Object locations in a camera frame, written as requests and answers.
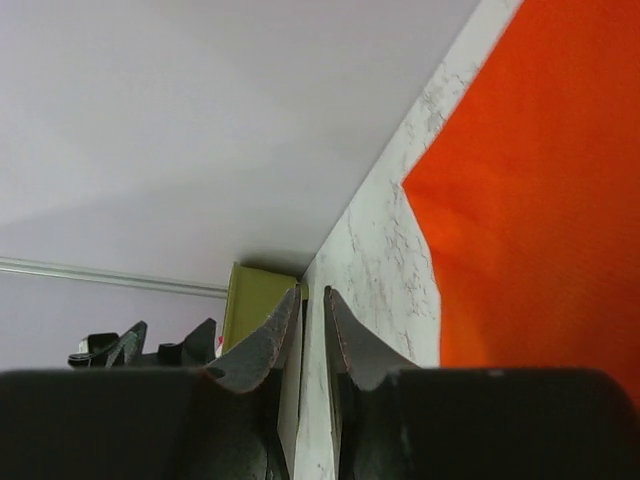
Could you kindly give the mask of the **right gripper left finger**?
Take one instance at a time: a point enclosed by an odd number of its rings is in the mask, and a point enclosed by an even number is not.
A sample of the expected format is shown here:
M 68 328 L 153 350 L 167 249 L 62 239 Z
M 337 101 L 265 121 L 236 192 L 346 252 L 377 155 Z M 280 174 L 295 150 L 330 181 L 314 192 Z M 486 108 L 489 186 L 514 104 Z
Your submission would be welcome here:
M 287 290 L 202 366 L 4 372 L 2 477 L 288 478 L 278 417 L 300 306 L 300 289 Z

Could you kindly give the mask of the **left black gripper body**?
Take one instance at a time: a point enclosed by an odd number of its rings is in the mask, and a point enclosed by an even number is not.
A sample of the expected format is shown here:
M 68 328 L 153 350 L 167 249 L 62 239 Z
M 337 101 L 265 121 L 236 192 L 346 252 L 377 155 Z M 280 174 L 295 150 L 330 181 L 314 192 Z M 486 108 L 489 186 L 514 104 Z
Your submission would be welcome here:
M 78 352 L 68 356 L 72 369 L 115 367 L 196 367 L 215 359 L 217 323 L 208 318 L 181 342 L 161 343 L 155 352 L 144 353 L 148 325 L 137 322 L 119 335 L 94 333 L 79 344 Z

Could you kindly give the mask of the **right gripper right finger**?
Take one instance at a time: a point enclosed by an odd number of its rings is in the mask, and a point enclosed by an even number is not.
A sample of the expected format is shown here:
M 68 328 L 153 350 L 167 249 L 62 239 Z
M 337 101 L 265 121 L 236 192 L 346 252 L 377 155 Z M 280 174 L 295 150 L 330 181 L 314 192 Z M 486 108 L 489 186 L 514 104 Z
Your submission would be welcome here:
M 582 368 L 422 368 L 324 290 L 342 479 L 635 479 L 639 415 Z

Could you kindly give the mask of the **orange t shirt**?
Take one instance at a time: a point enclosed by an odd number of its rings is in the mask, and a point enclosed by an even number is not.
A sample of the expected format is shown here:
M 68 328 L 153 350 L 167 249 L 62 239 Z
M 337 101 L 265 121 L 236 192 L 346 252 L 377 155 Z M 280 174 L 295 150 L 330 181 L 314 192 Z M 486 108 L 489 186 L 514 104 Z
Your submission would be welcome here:
M 524 2 L 404 187 L 442 365 L 638 376 L 637 2 Z

